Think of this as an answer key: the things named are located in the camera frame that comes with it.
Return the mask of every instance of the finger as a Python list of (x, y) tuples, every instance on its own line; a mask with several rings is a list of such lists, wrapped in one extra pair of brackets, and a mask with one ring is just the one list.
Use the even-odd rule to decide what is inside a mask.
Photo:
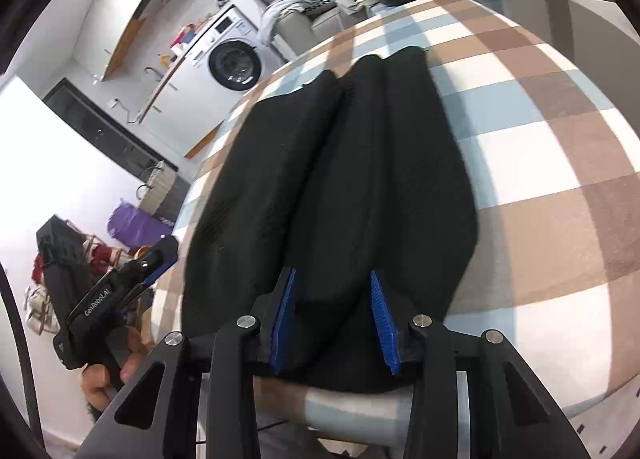
[(127, 359), (127, 362), (122, 366), (120, 370), (120, 379), (123, 382), (128, 381), (129, 378), (136, 372), (136, 370), (140, 366), (140, 363), (142, 363), (142, 360), (144, 359), (145, 356), (143, 354), (131, 353), (129, 355), (129, 359)]
[(86, 400), (100, 412), (104, 412), (109, 404), (109, 398), (103, 388), (109, 385), (109, 373), (104, 365), (96, 363), (89, 365), (79, 376), (80, 388)]
[(146, 355), (146, 347), (142, 344), (142, 337), (133, 327), (127, 327), (127, 347), (132, 353)]

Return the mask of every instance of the yellow object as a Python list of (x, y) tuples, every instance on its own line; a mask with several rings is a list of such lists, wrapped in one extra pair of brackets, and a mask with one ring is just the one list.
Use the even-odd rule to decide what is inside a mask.
[(144, 255), (150, 249), (151, 249), (151, 246), (142, 246), (142, 248), (139, 248), (138, 251), (136, 251), (136, 254), (133, 256), (133, 258), (139, 259), (140, 257), (142, 257), (142, 255)]
[(168, 54), (160, 54), (158, 55), (158, 58), (160, 59), (160, 64), (162, 64), (163, 66), (165, 66), (167, 69), (169, 69), (169, 66), (171, 65), (171, 56)]

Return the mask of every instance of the white cabinet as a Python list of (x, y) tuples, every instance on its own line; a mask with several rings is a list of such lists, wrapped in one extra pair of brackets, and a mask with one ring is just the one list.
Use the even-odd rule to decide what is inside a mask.
[(142, 126), (184, 156), (199, 140), (193, 141), (182, 95), (173, 83), (167, 83), (146, 113)]
[(101, 78), (111, 55), (141, 0), (94, 0), (84, 18), (74, 58)]

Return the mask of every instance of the black folded garment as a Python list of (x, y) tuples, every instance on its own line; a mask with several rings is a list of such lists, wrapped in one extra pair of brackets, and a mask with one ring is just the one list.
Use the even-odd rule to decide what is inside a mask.
[(474, 200), (424, 52), (361, 58), (258, 102), (196, 227), (185, 270), (189, 337), (246, 314), (295, 267), (282, 377), (382, 392), (392, 376), (370, 308), (369, 272), (442, 320), (478, 238)]

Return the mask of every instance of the metal bolt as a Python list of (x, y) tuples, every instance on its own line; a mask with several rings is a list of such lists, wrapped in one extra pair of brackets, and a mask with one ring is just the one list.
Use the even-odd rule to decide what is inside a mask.
[(248, 329), (254, 326), (255, 318), (250, 314), (245, 314), (245, 315), (242, 315), (240, 318), (238, 318), (238, 321), (236, 321), (236, 324), (238, 324), (238, 327)]
[(504, 340), (504, 336), (502, 336), (502, 333), (500, 331), (496, 331), (495, 329), (487, 331), (484, 337), (488, 342), (491, 342), (492, 344), (499, 344), (500, 342), (502, 342), (502, 340)]
[(164, 337), (164, 343), (170, 345), (171, 347), (180, 344), (182, 340), (184, 340), (184, 336), (182, 336), (182, 333), (180, 331), (174, 331)]
[(429, 327), (432, 322), (431, 317), (425, 314), (417, 314), (414, 316), (414, 324), (418, 327)]

